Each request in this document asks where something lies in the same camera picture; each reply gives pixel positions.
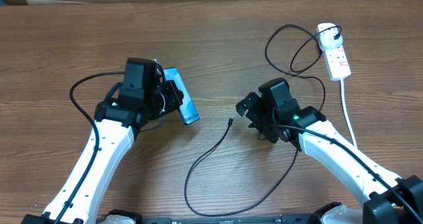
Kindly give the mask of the blue-screen Samsung smartphone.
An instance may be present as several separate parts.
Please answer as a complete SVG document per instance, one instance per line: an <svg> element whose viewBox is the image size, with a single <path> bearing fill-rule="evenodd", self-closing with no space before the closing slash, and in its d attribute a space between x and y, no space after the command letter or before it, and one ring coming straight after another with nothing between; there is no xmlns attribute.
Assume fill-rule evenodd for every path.
<svg viewBox="0 0 423 224"><path fill-rule="evenodd" d="M182 104L178 108L180 117L185 125L190 125L200 119L198 111L192 101L188 90L180 76L177 68L170 67L164 69L165 79L174 81L179 91L183 93Z"/></svg>

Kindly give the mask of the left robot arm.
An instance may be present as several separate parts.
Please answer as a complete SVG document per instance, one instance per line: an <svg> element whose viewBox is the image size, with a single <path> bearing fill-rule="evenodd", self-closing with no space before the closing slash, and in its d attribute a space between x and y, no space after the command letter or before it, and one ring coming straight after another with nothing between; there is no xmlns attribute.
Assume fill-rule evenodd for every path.
<svg viewBox="0 0 423 224"><path fill-rule="evenodd" d="M198 119L177 68L130 57L121 74L94 116L74 103L91 124L89 140L61 191L41 215L27 214L23 223L97 223L110 181L145 125L175 110L186 125Z"/></svg>

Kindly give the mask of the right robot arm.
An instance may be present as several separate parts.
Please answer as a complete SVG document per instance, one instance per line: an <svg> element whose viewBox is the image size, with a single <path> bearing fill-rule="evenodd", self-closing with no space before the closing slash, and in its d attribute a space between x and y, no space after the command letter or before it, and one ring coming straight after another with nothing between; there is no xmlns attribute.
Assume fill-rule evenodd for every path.
<svg viewBox="0 0 423 224"><path fill-rule="evenodd" d="M422 180L401 178L372 161L343 138L312 106L300 108L288 82L273 79L236 105L268 141L291 143L333 174L355 197L360 209L332 202L310 216L310 223L421 223Z"/></svg>

